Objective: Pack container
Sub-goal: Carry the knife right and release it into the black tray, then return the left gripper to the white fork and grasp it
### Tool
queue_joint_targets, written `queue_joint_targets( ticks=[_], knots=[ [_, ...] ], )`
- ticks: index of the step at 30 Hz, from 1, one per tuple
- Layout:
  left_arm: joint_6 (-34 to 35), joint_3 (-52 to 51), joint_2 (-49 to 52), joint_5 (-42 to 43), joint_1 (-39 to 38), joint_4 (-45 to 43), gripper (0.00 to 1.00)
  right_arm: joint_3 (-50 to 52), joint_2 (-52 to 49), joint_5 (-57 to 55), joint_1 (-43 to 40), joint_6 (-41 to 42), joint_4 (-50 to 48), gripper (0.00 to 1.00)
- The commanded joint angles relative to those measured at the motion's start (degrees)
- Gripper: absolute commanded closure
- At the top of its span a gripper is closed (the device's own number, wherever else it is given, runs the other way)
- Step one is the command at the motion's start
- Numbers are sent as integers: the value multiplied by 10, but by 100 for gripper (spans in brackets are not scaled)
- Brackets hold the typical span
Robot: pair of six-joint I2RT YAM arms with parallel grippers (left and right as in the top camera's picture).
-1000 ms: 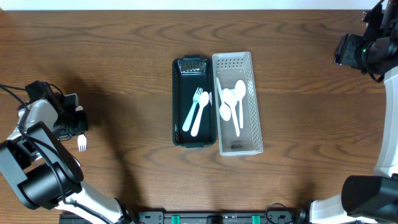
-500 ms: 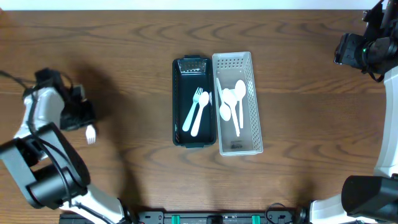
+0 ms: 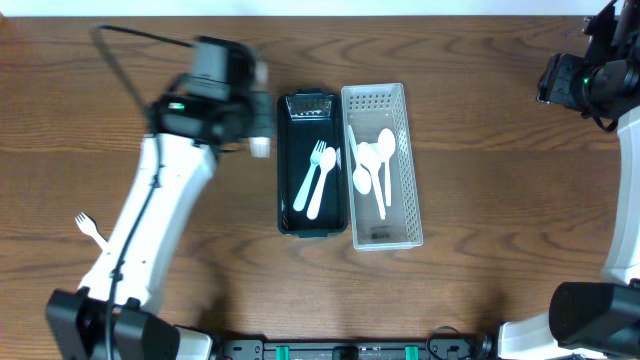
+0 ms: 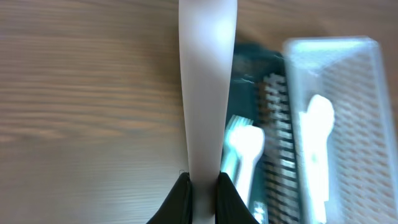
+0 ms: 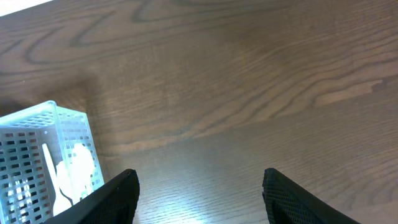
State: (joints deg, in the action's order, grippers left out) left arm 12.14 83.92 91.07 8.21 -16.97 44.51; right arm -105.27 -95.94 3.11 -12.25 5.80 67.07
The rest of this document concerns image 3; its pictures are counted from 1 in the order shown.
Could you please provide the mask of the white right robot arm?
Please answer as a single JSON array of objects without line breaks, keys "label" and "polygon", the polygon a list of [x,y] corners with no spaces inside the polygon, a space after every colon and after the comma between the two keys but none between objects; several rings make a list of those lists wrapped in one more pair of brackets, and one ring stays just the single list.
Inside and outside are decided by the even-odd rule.
[{"label": "white right robot arm", "polygon": [[613,238],[597,282],[564,282],[547,312],[500,326],[503,359],[639,356],[639,61],[554,56],[538,98],[611,120],[620,144]]}]

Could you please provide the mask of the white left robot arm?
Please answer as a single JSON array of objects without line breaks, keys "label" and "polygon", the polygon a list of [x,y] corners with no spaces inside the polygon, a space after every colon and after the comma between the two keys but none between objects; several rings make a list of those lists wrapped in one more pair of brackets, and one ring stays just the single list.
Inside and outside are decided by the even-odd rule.
[{"label": "white left robot arm", "polygon": [[215,359],[215,338],[158,313],[177,245],[220,150],[247,138],[269,154],[269,93],[222,100],[163,95],[147,110],[149,134],[131,190],[102,252],[74,292],[56,290],[46,319],[65,359]]}]

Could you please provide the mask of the white plastic fork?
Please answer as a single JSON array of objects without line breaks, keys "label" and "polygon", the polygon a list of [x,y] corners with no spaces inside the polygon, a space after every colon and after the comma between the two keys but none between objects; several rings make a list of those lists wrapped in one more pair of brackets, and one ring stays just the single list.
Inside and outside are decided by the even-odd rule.
[{"label": "white plastic fork", "polygon": [[89,217],[84,212],[81,212],[74,217],[74,220],[79,230],[83,234],[91,237],[98,244],[102,251],[106,251],[108,249],[108,242],[100,234],[96,222],[91,217]]},{"label": "white plastic fork", "polygon": [[248,144],[254,158],[270,157],[271,139],[269,137],[249,137]]}]

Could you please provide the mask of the mint green plastic utensil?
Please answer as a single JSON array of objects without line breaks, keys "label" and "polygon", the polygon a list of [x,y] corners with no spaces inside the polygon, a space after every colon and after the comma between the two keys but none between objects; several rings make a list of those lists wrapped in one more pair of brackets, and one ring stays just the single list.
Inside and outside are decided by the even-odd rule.
[{"label": "mint green plastic utensil", "polygon": [[326,146],[327,143],[325,141],[318,140],[313,148],[313,151],[310,155],[310,166],[305,175],[303,183],[294,199],[293,209],[297,212],[302,211],[305,207],[311,187],[311,181],[313,180],[316,168],[320,163],[322,154],[326,149]]}]

